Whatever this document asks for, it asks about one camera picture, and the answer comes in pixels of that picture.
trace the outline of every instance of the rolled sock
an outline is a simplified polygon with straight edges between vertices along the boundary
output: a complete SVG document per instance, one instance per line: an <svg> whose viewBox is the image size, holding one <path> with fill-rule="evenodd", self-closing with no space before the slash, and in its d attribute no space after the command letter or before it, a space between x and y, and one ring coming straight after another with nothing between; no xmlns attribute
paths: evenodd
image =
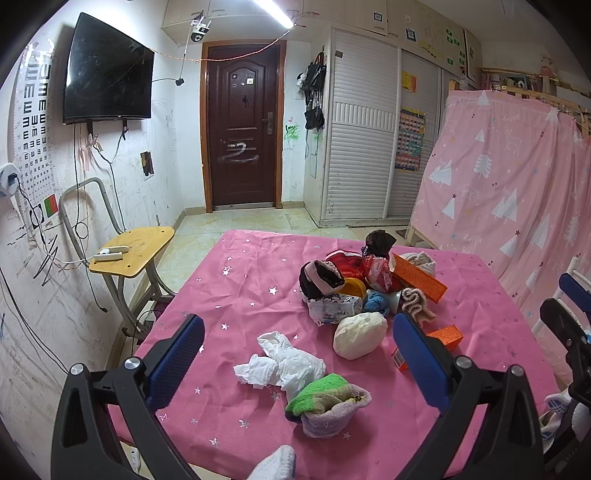
<svg viewBox="0 0 591 480"><path fill-rule="evenodd" d="M248 480L290 480L296 477L296 451L281 445L252 471Z"/></svg>

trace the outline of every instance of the orange box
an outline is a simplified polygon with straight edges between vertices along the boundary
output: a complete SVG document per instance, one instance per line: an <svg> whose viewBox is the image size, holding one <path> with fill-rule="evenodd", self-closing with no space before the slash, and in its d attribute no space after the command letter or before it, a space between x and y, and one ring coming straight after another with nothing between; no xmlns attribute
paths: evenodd
<svg viewBox="0 0 591 480"><path fill-rule="evenodd" d="M415 267L412 263L406 261L398 255L394 255L396 259L396 268L394 269L394 275L401 280L411 285L414 288L419 288L425 294L425 296L438 303L446 292L447 287L436 280L428 273L425 273L420 268Z"/></svg>
<svg viewBox="0 0 591 480"><path fill-rule="evenodd" d="M428 333L427 336L439 338L449 352L451 352L455 347L460 345L460 342L464 338L464 336L460 333L460 330L458 330L455 325L440 328L439 330L435 330L434 332ZM406 370L408 368L408 365L406 364L404 358L400 354L400 350L398 348L392 354L392 359L394 360L394 364L396 365L396 367L398 367L400 371Z"/></svg>

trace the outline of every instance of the pink bed curtain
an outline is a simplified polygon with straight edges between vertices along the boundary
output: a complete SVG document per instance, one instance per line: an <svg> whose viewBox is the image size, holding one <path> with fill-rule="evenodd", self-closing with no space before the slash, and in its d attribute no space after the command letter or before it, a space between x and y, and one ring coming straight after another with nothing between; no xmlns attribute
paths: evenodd
<svg viewBox="0 0 591 480"><path fill-rule="evenodd" d="M589 140L538 100L453 92L411 224L441 249L480 256L533 325L573 256L591 275ZM538 340L570 381L558 340L546 328Z"/></svg>

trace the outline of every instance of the pile of clutter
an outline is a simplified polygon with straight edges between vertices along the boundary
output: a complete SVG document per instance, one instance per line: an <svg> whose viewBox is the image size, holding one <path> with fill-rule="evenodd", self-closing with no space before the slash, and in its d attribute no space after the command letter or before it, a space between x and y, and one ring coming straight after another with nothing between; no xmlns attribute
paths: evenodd
<svg viewBox="0 0 591 480"><path fill-rule="evenodd" d="M354 360L382 342L386 317L399 307L419 324L434 320L427 298L439 301L446 286L435 277L435 262L425 252L395 255L396 239L384 230L370 233L361 253L337 250L300 271L300 292L316 325L337 324L333 349ZM326 375L320 358L292 346L280 332L257 339L266 356L253 355L234 372L242 384L281 387L287 395L285 416L302 424L313 438L330 437L345 428L371 394L337 374Z"/></svg>
<svg viewBox="0 0 591 480"><path fill-rule="evenodd" d="M396 271L402 258L435 277L435 262L425 252L397 257L391 252L395 243L389 233L375 230L365 239L361 253L336 250L301 268L300 291L310 318L318 326L338 324L333 348L348 360L372 352L381 343L388 329L385 317L396 314L400 305L421 325L435 319L425 293Z"/></svg>

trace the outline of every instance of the television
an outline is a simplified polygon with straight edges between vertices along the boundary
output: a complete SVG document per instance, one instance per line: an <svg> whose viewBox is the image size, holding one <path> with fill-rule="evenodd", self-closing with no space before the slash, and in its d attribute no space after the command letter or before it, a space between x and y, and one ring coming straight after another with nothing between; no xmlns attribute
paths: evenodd
<svg viewBox="0 0 591 480"><path fill-rule="evenodd" d="M64 87L64 124L151 117L154 52L81 13Z"/></svg>

